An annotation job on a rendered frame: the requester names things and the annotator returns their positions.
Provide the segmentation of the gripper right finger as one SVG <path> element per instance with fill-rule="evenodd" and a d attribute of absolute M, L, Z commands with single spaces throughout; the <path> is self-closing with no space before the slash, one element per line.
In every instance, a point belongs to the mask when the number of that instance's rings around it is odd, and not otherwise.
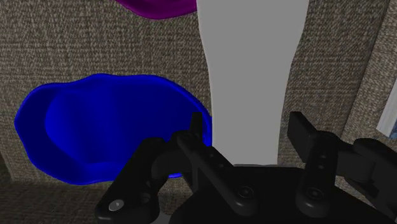
<path fill-rule="evenodd" d="M 335 178 L 342 176 L 379 212 L 397 218 L 397 152 L 371 138 L 346 143 L 317 130 L 299 111 L 289 114 L 287 136 L 305 163 L 295 199 L 301 212 L 326 216 L 336 195 Z"/>

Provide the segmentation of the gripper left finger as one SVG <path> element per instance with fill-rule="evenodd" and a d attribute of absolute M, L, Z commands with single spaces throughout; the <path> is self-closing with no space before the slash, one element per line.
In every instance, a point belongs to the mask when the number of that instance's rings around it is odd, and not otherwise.
<path fill-rule="evenodd" d="M 98 222 L 153 222 L 160 214 L 158 192 L 170 174 L 180 172 L 196 195 L 207 186 L 240 216 L 258 212 L 258 194 L 214 147 L 203 143 L 203 116 L 194 112 L 187 130 L 170 141 L 141 142 L 95 207 Z"/>

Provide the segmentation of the blue wavy-rimmed bowl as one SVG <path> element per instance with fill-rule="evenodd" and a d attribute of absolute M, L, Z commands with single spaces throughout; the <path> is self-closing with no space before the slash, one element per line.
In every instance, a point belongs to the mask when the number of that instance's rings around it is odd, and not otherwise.
<path fill-rule="evenodd" d="M 29 160 L 73 185 L 112 181 L 143 139 L 169 140 L 203 116 L 203 141 L 212 143 L 212 118 L 189 91 L 166 78 L 93 74 L 32 90 L 14 126 Z"/>

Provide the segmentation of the white flat book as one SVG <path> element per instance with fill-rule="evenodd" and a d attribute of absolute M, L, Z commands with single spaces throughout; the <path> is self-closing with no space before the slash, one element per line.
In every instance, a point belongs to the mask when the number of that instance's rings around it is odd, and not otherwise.
<path fill-rule="evenodd" d="M 389 94 L 376 129 L 390 139 L 397 139 L 397 84 Z"/>

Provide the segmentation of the grey tall tapered vase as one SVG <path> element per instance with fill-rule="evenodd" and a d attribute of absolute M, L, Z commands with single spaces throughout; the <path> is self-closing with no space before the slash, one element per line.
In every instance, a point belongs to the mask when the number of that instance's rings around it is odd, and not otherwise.
<path fill-rule="evenodd" d="M 212 144 L 233 164 L 276 164 L 291 63 L 309 0 L 197 0 Z"/>

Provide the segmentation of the brown woven fabric sofa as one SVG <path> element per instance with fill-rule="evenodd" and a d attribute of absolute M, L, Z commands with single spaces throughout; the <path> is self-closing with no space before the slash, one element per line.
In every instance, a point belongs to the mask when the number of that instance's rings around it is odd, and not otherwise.
<path fill-rule="evenodd" d="M 279 163 L 301 166 L 286 137 L 299 110 L 344 141 L 380 139 L 375 126 L 397 79 L 397 0 L 306 0 L 290 62 Z M 0 0 L 0 224 L 96 224 L 107 184 L 73 186 L 35 168 L 13 120 L 44 83 L 93 73 L 158 74 L 210 108 L 196 13 L 150 20 L 115 0 Z"/>

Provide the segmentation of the purple bowl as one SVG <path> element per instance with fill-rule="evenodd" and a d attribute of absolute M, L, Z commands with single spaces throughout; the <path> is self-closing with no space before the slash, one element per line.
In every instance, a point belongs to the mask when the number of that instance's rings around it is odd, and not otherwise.
<path fill-rule="evenodd" d="M 180 17 L 197 10 L 197 0 L 115 0 L 133 13 L 155 20 Z"/>

